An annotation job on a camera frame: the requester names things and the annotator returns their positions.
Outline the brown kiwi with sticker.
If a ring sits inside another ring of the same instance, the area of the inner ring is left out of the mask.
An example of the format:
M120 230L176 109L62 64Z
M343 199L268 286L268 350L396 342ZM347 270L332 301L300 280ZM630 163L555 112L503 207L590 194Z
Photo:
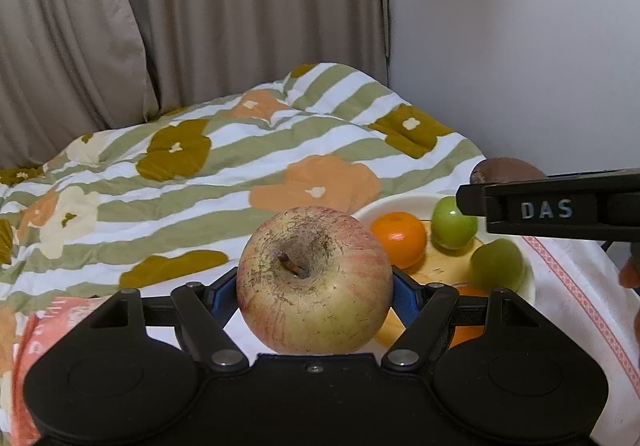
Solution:
M471 184L494 184L542 180L546 178L533 164L517 158L487 158L477 163L470 175Z

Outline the large yellow-red apple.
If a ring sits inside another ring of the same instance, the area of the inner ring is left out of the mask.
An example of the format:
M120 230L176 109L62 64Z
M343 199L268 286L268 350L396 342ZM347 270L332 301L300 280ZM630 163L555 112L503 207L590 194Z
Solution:
M301 206L261 224L242 252L236 297L270 350L344 354L367 345L390 310L393 272L382 246L350 215Z

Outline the green apple back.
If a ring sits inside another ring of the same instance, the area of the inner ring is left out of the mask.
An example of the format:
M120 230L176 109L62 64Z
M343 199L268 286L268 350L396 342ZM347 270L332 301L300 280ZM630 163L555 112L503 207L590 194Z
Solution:
M431 218L432 241L440 248L459 251L473 241L477 218L462 214L454 196L441 198Z

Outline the green apple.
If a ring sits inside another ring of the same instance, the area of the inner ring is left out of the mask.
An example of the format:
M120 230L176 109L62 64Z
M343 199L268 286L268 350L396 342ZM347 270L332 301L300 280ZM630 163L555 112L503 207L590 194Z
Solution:
M484 292L495 288L518 291L525 276L525 258L511 240L499 238L483 244L470 258L468 283Z
M477 218L462 214L454 196L441 198L431 218L432 241L440 248L459 251L473 241Z

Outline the large orange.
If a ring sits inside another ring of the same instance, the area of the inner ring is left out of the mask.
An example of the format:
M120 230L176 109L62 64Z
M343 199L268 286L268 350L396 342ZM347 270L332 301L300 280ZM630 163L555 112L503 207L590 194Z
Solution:
M481 296L482 298L487 298L488 294L483 292L482 290L475 289L468 284L456 284L454 286L462 296ZM450 342L450 348L454 346L478 338L484 333L485 327L483 325L480 326L457 326L456 330L454 330L454 336Z

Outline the white fruit bowl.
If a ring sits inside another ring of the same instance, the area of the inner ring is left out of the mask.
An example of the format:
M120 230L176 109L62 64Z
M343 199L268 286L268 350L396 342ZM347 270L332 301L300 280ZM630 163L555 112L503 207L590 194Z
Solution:
M425 227L427 244L423 258L411 265L407 272L422 284L442 282L462 286L469 282L470 259L475 250L495 240L511 241L514 246L521 238L491 235L481 216L445 215L439 208L442 198L453 197L453 192L429 194L410 192L375 201L359 210L354 218L370 227L384 215L395 212L409 213Z

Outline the green apple front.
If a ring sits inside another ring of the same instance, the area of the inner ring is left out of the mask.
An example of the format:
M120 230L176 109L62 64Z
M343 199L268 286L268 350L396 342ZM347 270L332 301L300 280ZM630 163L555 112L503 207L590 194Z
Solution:
M525 258L511 240L499 238L483 244L470 258L468 283L484 292L495 288L518 291L525 276Z

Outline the orange mandarin back of bowl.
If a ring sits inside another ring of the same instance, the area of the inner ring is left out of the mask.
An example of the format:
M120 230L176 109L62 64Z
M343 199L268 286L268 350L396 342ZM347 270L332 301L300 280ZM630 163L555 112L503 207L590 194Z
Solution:
M382 244L390 264L402 270L415 266L424 257L427 231L421 220L407 212L381 215L370 231Z

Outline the white pink floral cloth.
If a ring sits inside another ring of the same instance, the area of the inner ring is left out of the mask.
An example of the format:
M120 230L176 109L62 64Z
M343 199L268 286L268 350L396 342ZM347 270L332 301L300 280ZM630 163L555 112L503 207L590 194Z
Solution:
M639 298L617 283L617 268L591 241L524 237L533 266L535 307L603 368L610 395L594 430L601 445L639 441L639 347L634 318ZM1 441L30 445L38 434L17 391L26 370L100 304L56 296L30 314L1 310Z

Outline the floral striped duvet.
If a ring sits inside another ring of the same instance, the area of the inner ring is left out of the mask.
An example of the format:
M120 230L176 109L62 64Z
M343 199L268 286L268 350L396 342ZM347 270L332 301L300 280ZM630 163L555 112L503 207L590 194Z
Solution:
M158 119L81 135L1 174L1 411L27 317L58 296L212 278L292 206L355 213L465 183L480 150L362 71L285 78Z

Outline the beige curtain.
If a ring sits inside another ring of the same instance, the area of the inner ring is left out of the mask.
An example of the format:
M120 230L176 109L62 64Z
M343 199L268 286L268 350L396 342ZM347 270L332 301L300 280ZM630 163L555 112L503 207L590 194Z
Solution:
M387 78L387 0L1 0L1 163L342 62Z

